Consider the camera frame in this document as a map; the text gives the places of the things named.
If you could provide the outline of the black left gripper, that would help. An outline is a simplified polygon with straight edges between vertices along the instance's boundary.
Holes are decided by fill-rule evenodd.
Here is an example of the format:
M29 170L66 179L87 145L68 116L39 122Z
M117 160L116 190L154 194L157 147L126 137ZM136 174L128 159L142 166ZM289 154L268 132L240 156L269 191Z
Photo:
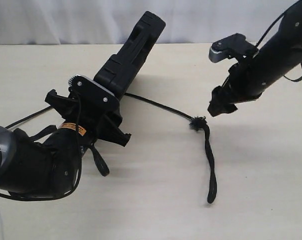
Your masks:
M119 128L122 123L119 109L106 111L85 100L73 90L65 97L58 95L56 90L52 89L47 93L45 102L64 119L59 129L75 132L78 128L79 136L88 142L103 140L124 147L131 138L130 133L124 133Z

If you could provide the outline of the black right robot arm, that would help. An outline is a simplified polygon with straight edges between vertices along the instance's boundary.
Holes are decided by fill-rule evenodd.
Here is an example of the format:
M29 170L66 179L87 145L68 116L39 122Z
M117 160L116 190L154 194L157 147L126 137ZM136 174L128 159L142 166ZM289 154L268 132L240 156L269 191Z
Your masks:
M211 92L208 112L216 117L235 112L237 104L255 101L263 92L298 65L302 67L302 0L289 7L277 32L261 47L235 33L214 42L208 57L218 63L235 58L226 80Z

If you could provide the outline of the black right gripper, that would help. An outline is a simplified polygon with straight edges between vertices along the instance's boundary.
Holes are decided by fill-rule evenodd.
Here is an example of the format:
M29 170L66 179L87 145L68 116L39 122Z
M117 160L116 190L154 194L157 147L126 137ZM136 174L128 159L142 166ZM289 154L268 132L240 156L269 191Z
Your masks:
M218 85L211 91L207 108L212 117L231 114L238 110L235 104L255 101L263 93L263 64L261 62L238 62L229 69L224 86Z

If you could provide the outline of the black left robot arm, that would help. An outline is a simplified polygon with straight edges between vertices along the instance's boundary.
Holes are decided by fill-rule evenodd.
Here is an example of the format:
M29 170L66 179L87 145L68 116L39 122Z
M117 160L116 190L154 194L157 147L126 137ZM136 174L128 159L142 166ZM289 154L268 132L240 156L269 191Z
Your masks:
M107 176L109 167L95 144L103 140L125 146L130 140L119 128L124 94L70 87L68 96L60 96L51 90L45 100L63 118L60 126L51 124L32 136L0 126L0 197L36 202L69 196L79 185L86 151Z

